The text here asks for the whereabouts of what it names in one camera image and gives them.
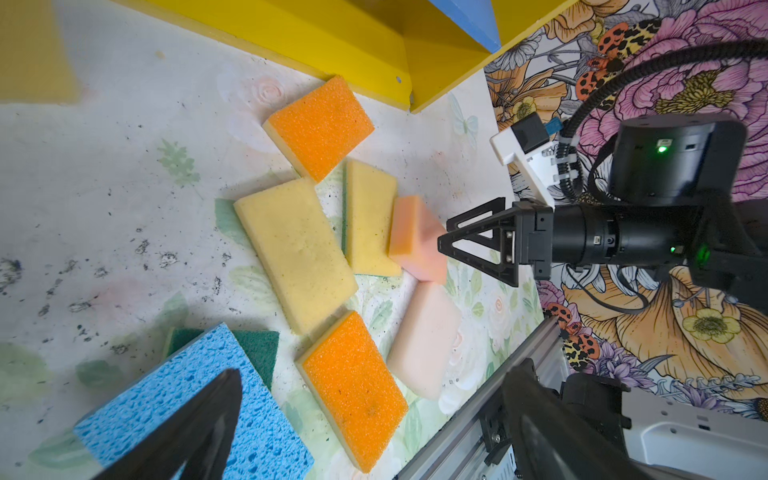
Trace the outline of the yellow sponge with green back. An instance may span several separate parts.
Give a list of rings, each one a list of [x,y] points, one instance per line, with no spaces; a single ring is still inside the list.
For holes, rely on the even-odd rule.
[[[344,172],[344,251],[358,275],[400,276],[388,255],[397,179],[373,166],[348,160]]]

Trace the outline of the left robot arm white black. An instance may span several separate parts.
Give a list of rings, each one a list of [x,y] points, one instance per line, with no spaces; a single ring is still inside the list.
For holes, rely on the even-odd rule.
[[[765,425],[578,374],[557,390],[508,359],[403,479],[763,479]],[[244,357],[180,353],[75,427],[108,479],[302,478],[312,457]]]

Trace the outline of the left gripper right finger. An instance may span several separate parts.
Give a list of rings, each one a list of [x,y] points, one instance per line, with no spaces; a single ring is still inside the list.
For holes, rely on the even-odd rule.
[[[502,385],[508,432],[524,479],[646,479],[627,455],[566,409],[524,359]]]

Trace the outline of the large yellow sponge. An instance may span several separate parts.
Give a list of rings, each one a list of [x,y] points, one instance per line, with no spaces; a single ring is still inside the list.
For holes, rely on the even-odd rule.
[[[317,337],[358,290],[312,181],[292,180],[234,202],[292,331]]]

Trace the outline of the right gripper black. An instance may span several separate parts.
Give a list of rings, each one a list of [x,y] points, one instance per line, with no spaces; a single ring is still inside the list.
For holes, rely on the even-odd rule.
[[[536,280],[550,277],[554,209],[549,206],[521,200],[506,208],[506,198],[497,197],[450,218],[446,230],[437,240],[441,254],[506,285],[519,286],[522,266],[530,266]],[[457,247],[459,242],[482,247],[499,259],[484,259]]]

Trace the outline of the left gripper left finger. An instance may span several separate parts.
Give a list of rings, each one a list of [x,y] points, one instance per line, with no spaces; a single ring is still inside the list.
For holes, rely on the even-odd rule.
[[[241,374],[226,369],[98,479],[221,479],[242,401]]]

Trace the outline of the pink orange sponge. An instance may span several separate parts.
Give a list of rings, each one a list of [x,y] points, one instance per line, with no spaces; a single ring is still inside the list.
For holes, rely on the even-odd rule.
[[[447,257],[437,249],[446,230],[419,196],[394,201],[389,257],[419,281],[446,283]]]

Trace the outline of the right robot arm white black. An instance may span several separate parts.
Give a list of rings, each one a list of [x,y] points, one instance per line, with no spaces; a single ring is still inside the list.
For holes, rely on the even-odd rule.
[[[699,287],[767,307],[767,204],[734,203],[746,126],[725,114],[667,114],[624,122],[608,142],[608,198],[550,207],[496,198],[451,218],[440,253],[508,285],[519,269],[545,279],[555,263],[689,269]]]

